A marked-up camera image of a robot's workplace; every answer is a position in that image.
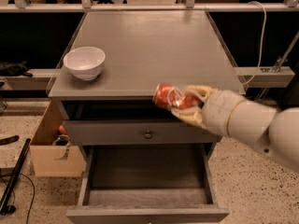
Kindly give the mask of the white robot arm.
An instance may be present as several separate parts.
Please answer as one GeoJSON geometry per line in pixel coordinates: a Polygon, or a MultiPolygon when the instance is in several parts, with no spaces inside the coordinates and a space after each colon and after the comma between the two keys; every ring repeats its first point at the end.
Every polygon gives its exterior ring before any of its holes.
{"type": "Polygon", "coordinates": [[[266,158],[299,173],[299,108],[279,111],[233,91],[190,86],[186,93],[200,98],[201,107],[173,108],[178,119],[247,145],[266,158]]]}

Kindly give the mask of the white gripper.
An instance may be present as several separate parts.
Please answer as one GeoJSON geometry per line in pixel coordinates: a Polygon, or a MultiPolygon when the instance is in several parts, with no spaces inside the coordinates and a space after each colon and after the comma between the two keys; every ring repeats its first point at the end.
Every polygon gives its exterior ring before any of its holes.
{"type": "Polygon", "coordinates": [[[204,103],[202,110],[199,107],[172,108],[171,113],[189,125],[207,129],[216,135],[227,136],[228,122],[233,110],[244,102],[245,98],[232,91],[218,91],[206,85],[190,85],[184,90],[204,103]]]}

